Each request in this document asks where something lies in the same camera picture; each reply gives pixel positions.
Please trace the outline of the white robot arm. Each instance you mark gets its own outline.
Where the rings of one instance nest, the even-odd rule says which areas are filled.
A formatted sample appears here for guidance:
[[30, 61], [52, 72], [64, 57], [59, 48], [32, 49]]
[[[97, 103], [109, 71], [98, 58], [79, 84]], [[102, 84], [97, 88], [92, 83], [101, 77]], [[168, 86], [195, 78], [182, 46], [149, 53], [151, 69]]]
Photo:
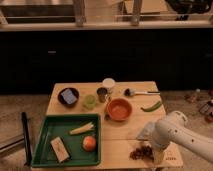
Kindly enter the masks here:
[[213, 163], [213, 139], [187, 129], [186, 124], [187, 117], [180, 111], [157, 120], [149, 138], [152, 148], [165, 150], [173, 142]]

